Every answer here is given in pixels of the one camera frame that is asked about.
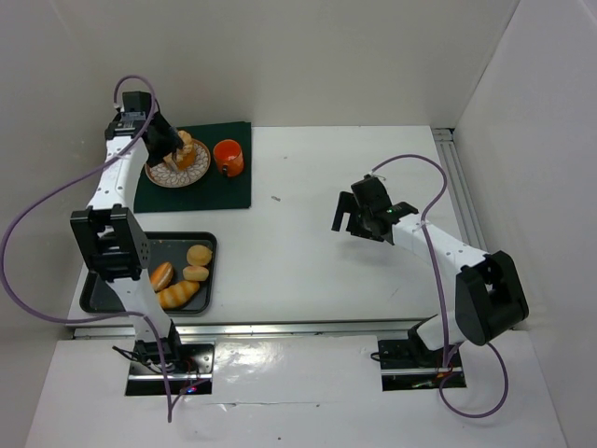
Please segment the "round sugar-topped bun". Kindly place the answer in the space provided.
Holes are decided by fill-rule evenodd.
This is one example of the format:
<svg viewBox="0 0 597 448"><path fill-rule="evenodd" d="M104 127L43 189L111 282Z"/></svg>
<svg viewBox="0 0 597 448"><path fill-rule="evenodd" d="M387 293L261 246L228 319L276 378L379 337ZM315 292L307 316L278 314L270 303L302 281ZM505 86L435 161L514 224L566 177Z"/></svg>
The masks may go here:
<svg viewBox="0 0 597 448"><path fill-rule="evenodd" d="M196 152L195 152L195 148L194 148L194 144L193 144L193 139L192 139L191 135L189 133L187 133L186 131L178 131L177 133L178 133L178 137L182 140L183 145L186 146L186 153L187 153L187 159L186 159L187 167L186 167L186 169L187 169L190 165L192 165L194 163L195 157L196 157ZM164 161L165 165L170 169L170 167L168 166L167 162L164 160L167 157L168 157L168 155L163 158L163 161Z"/></svg>

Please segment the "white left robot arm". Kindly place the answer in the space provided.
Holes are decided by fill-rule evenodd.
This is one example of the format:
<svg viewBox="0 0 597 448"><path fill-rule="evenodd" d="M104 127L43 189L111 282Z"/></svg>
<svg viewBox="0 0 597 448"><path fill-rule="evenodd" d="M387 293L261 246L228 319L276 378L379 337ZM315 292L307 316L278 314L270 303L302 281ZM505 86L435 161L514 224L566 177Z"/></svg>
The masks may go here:
<svg viewBox="0 0 597 448"><path fill-rule="evenodd" d="M149 161L182 146L152 95L126 91L104 132L106 166L87 207L70 218L90 273L118 297L135 331L133 359L174 364L181 360L180 336L162 310L149 278L150 242L132 207L140 171Z"/></svg>

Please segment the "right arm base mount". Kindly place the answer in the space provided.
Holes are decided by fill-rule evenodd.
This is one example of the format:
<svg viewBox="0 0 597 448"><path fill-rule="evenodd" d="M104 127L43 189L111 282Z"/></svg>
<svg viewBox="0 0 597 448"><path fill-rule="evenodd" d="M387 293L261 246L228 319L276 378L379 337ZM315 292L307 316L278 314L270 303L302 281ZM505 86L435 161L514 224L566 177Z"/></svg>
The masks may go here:
<svg viewBox="0 0 597 448"><path fill-rule="evenodd" d="M382 390L407 391L446 388L465 388L463 363L459 354L444 367L443 348L429 350L416 330L418 323L403 339L378 340L378 350L369 355L381 368Z"/></svg>

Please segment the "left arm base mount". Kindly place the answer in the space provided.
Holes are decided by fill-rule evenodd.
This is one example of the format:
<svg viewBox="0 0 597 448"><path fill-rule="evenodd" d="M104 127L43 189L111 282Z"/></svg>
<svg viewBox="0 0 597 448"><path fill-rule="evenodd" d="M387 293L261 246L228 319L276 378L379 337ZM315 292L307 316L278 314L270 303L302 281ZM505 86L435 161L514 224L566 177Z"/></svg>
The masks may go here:
<svg viewBox="0 0 597 448"><path fill-rule="evenodd" d="M116 346L112 349L130 362L125 388L127 397L165 395L161 365L152 361L142 362L139 356L130 350ZM180 347L180 353L180 360L168 361L165 367L172 395L211 395L215 344L184 344Z"/></svg>

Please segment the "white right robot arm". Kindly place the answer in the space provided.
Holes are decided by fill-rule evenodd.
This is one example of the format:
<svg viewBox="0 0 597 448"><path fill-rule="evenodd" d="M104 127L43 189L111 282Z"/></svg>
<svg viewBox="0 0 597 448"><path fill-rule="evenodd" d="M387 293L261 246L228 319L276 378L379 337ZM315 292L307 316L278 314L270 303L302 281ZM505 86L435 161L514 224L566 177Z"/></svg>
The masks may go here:
<svg viewBox="0 0 597 448"><path fill-rule="evenodd" d="M406 202L393 203L377 177L367 176L339 195L332 230L344 216L352 235L401 247L439 273L452 287L453 304L409 331L409 339L429 351L445 343L483 346L529 315L515 262L504 251L487 253L425 221Z"/></svg>

